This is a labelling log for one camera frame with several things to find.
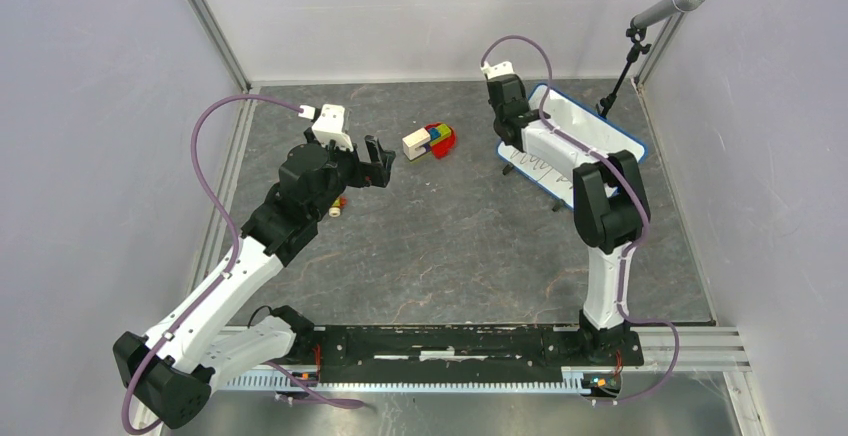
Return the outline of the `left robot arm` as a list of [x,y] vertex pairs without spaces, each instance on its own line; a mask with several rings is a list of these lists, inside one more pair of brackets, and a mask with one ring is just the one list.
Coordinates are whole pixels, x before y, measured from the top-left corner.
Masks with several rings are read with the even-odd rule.
[[369,158],[317,139],[292,148],[278,181],[237,230],[220,263],[169,315],[145,334],[126,332],[113,346],[125,399],[153,412],[151,429],[191,421],[214,392],[241,374],[284,357],[306,361],[313,335],[268,316],[255,326],[220,338],[247,300],[276,276],[318,234],[318,224],[348,188],[388,186],[396,154],[372,136]]

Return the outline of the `blue framed whiteboard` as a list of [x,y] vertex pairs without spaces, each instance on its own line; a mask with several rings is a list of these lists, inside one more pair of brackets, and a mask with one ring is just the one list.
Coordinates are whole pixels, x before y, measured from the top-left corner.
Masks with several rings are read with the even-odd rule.
[[[569,96],[548,89],[539,83],[529,95],[531,109],[544,104],[545,112],[552,117],[553,124],[564,133],[602,155],[626,150],[638,162],[647,156],[645,144],[622,131],[617,126],[600,118],[584,105]],[[554,135],[544,125],[534,122],[529,127],[531,141],[525,145],[528,153],[519,151],[503,142],[496,147],[496,154],[505,161],[506,172],[522,174],[530,182],[548,193],[554,200],[553,209],[558,211],[573,208],[573,168],[593,159],[570,142]]]

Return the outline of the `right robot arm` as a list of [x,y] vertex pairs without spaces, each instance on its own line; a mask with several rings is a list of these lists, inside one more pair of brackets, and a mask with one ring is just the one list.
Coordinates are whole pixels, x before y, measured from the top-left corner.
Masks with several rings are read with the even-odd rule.
[[[632,254],[650,222],[639,158],[628,148],[607,152],[602,134],[583,119],[562,118],[549,86],[529,95],[516,74],[489,76],[493,127],[502,142],[537,157],[568,178],[575,229],[589,249],[589,286],[579,313],[577,348],[602,364],[630,347],[626,292]],[[555,114],[546,111],[554,102]]]

